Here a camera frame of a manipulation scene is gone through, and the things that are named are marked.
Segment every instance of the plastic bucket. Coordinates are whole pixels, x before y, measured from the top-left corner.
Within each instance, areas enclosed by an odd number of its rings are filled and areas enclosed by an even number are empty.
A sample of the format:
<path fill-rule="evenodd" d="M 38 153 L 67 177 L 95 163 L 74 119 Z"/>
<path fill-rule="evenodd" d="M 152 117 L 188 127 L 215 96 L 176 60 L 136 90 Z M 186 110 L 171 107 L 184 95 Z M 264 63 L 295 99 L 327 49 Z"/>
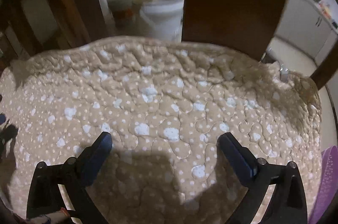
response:
<path fill-rule="evenodd" d="M 184 0 L 133 0 L 136 35 L 172 41 L 181 32 Z"/>

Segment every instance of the white floor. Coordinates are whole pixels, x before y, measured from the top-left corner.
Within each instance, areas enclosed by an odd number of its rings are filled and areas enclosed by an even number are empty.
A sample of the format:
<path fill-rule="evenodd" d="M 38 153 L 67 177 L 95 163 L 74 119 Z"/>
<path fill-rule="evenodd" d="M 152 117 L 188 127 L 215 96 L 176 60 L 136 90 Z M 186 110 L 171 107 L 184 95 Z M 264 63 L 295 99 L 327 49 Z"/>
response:
<path fill-rule="evenodd" d="M 289 70 L 310 76 L 317 68 L 311 58 L 276 37 L 271 40 L 270 46 Z M 322 102 L 322 123 L 320 127 L 322 139 L 320 147 L 323 151 L 328 147 L 337 145 L 337 132 L 331 102 L 325 87 L 319 91 L 319 96 Z"/>

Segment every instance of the white cabinet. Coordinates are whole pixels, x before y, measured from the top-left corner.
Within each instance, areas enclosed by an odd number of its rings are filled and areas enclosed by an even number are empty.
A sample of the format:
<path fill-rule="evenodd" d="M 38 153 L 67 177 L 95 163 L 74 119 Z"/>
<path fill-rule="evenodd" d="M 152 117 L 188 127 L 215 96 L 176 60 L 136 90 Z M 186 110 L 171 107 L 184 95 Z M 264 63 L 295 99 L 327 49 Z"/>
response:
<path fill-rule="evenodd" d="M 311 2 L 287 0 L 276 35 L 315 58 L 330 32 L 331 26 Z"/>
<path fill-rule="evenodd" d="M 328 53 L 333 48 L 333 45 L 336 43 L 337 37 L 337 32 L 332 29 L 330 35 L 324 43 L 324 46 L 320 49 L 319 53 L 315 57 L 315 62 L 317 65 L 320 65 L 327 57 Z"/>

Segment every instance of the purple mat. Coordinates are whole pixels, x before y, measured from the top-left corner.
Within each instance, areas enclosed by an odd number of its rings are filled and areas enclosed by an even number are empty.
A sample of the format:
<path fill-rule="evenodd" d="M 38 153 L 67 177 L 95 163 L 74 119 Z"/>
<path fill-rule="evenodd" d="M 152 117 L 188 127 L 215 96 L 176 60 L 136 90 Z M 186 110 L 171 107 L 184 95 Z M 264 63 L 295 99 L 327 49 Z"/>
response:
<path fill-rule="evenodd" d="M 316 203 L 309 218 L 309 224 L 315 224 L 326 211 L 338 190 L 338 148 L 332 146 L 322 152 L 322 179 Z"/>

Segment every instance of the beige polka dot fabric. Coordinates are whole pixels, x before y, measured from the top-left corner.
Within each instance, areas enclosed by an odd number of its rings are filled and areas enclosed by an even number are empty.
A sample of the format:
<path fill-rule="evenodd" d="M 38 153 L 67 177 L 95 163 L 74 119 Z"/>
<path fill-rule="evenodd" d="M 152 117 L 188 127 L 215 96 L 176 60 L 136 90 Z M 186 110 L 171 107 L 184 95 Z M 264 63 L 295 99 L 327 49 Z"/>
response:
<path fill-rule="evenodd" d="M 0 111 L 20 128 L 14 211 L 25 216 L 38 162 L 62 164 L 107 131 L 113 149 L 87 191 L 109 223 L 224 223 L 246 192 L 217 149 L 230 131 L 256 157 L 298 164 L 310 212 L 322 169 L 318 91 L 298 74 L 281 82 L 278 69 L 229 48 L 136 37 L 17 62 L 0 80 Z"/>

